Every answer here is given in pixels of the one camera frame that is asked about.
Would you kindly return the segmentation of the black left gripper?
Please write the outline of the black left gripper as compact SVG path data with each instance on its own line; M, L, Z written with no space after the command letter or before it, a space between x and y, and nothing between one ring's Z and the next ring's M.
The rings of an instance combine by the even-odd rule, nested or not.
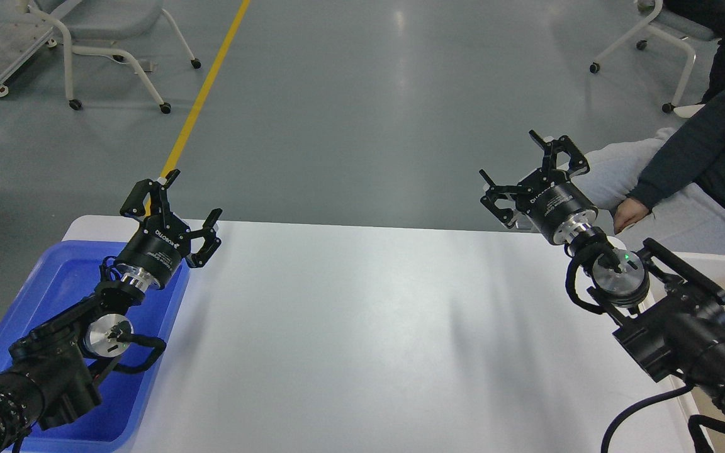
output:
M218 219L223 209L213 209L197 230L173 215L167 192L179 173L173 169L164 177L136 182L120 208L121 216L143 221L115 259L115 267L121 274L137 275L143 270L150 276L150 285L158 289L167 286L184 259L190 269L200 269L222 244ZM201 248L192 252L191 241L199 238Z

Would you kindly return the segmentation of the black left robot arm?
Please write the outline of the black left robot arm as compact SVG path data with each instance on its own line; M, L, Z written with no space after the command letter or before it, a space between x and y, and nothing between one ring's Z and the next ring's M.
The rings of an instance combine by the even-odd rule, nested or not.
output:
M170 209L167 192L178 169L133 186L120 209L138 221L116 256L101 262L100 281L85 298L9 346L11 366L0 372L0 452L18 452L34 425L70 424L103 402L99 386L111 372L147 372L164 339L133 331L127 312L151 289L164 289L181 262L199 269L221 246L212 210L193 230Z

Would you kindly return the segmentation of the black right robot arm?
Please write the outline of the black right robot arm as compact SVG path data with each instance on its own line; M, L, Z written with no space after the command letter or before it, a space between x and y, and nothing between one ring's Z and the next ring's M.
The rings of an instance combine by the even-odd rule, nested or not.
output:
M569 137L530 137L542 163L516 184L485 181L481 204L507 228L529 221L569 255L566 292L576 306L615 322L614 338L655 382L668 376L683 385L630 405L607 428L600 450L639 410L701 389L725 416L725 290L652 238L633 252L610 243L597 226L598 210L571 178L590 169ZM688 432L697 452L713 448L704 429L725 433L725 420L690 415Z

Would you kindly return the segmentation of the seated person's hand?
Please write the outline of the seated person's hand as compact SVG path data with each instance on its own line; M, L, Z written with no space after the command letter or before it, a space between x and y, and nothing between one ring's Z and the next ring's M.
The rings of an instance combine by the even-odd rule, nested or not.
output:
M621 234L628 227L639 223L651 213L651 209L636 198L625 198L619 203L613 215L613 229L615 235Z

